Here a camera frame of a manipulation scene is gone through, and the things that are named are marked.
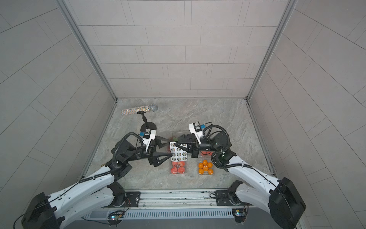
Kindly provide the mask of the black microphone stand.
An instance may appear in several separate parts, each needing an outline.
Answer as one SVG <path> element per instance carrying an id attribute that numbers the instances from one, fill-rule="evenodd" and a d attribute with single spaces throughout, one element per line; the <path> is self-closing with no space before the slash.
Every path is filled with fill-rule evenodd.
<path id="1" fill-rule="evenodd" d="M 137 112 L 138 115 L 142 116 L 144 124 L 140 128 L 140 132 L 146 132 L 147 130 L 157 130 L 156 124 L 153 122 L 148 122 L 147 117 L 145 116 L 145 111 L 139 111 Z"/>

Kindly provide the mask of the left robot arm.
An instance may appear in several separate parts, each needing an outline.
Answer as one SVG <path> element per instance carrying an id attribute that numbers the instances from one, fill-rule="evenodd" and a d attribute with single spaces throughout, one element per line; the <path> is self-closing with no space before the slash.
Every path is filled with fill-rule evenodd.
<path id="1" fill-rule="evenodd" d="M 112 159 L 90 176 L 50 195 L 40 193 L 19 217 L 24 229 L 64 229 L 96 209 L 127 203 L 126 192 L 118 183 L 130 170 L 131 161 L 148 159 L 154 167 L 171 157 L 156 148 L 169 145 L 169 140 L 156 136 L 142 139 L 136 133 L 126 134 L 112 149 Z"/>

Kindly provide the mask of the circuit board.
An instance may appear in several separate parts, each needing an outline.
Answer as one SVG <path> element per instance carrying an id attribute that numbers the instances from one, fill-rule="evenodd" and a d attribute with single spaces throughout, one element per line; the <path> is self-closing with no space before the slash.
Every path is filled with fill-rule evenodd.
<path id="1" fill-rule="evenodd" d="M 234 216 L 236 223 L 244 223 L 247 219 L 248 211 L 246 208 L 232 209 L 232 215 Z"/>
<path id="2" fill-rule="evenodd" d="M 110 225 L 117 226 L 122 222 L 124 215 L 125 211 L 114 211 L 108 215 L 107 221 Z"/>

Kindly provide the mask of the glitter microphone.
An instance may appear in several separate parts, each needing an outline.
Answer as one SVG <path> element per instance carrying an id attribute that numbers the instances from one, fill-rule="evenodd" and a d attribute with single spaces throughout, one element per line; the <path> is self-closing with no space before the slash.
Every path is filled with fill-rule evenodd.
<path id="1" fill-rule="evenodd" d="M 151 104 L 148 106 L 140 106 L 135 108 L 123 109 L 121 110 L 122 115 L 133 115 L 140 112 L 156 112 L 158 110 L 158 105 Z"/>

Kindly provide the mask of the right circuit board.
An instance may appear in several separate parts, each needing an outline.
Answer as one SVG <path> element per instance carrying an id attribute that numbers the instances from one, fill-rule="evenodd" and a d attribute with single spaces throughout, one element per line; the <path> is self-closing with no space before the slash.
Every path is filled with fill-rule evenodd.
<path id="1" fill-rule="evenodd" d="M 232 215 L 234 216 L 236 223 L 244 223 L 247 219 L 248 211 L 246 208 L 232 209 Z"/>

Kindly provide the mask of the left circuit board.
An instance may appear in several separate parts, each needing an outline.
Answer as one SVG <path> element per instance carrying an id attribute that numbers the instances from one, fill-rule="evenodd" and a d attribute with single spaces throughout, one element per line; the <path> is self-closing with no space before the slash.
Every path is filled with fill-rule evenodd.
<path id="1" fill-rule="evenodd" d="M 114 211 L 108 215 L 107 221 L 110 225 L 117 226 L 122 222 L 124 215 L 125 211 Z"/>

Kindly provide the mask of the far tomato box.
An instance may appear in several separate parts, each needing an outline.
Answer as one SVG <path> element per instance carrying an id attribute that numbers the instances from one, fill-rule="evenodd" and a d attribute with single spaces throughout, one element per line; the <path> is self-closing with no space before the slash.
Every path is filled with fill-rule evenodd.
<path id="1" fill-rule="evenodd" d="M 200 155 L 201 156 L 211 156 L 212 155 L 212 151 L 201 151 L 200 152 Z"/>

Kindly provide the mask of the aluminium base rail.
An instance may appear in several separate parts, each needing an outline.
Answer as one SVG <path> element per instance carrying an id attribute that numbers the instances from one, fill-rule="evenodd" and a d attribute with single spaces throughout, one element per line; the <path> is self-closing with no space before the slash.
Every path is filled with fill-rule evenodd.
<path id="1" fill-rule="evenodd" d="M 201 209 L 243 208 L 254 206 L 268 213 L 284 211 L 295 205 L 296 199 L 289 190 L 280 189 L 262 194 L 245 184 L 229 189 L 146 189 L 126 190 L 117 196 L 108 188 L 94 192 L 82 201 L 87 212 L 100 208 L 138 209 Z"/>

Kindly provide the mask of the fruit sticker sheet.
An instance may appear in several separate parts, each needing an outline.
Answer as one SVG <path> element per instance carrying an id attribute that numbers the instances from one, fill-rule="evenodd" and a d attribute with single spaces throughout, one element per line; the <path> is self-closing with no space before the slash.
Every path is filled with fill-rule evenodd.
<path id="1" fill-rule="evenodd" d="M 172 154 L 171 161 L 172 162 L 181 162 L 187 161 L 187 152 L 181 148 L 175 146 L 175 142 L 170 142 L 170 152 Z"/>

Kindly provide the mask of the clear grape box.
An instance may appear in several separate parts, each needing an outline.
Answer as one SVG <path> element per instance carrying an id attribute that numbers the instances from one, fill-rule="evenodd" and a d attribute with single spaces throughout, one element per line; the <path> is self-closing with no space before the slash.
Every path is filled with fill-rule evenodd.
<path id="1" fill-rule="evenodd" d="M 166 138 L 170 140 L 170 142 L 177 142 L 181 139 L 185 138 L 186 135 L 189 135 L 189 131 L 171 131 L 167 132 Z"/>

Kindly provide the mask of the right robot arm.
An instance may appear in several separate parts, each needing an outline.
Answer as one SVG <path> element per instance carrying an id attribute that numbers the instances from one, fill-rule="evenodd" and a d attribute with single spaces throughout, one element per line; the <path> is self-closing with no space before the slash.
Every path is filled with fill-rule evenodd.
<path id="1" fill-rule="evenodd" d="M 270 176 L 246 163 L 230 149 L 231 145 L 229 135 L 224 131 L 213 138 L 197 138 L 190 134 L 173 144 L 177 153 L 211 152 L 211 161 L 216 168 L 243 180 L 232 184 L 232 201 L 264 210 L 282 229 L 295 229 L 307 207 L 294 183 L 286 177 Z"/>

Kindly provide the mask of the orange fruit box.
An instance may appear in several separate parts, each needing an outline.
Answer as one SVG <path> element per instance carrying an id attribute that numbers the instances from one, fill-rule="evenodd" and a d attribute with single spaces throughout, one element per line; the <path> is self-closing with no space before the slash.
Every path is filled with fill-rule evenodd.
<path id="1" fill-rule="evenodd" d="M 204 160 L 200 161 L 197 164 L 198 175 L 200 175 L 200 176 L 213 176 L 214 175 L 214 167 L 213 166 L 214 166 L 213 163 L 208 159 L 204 159 Z"/>

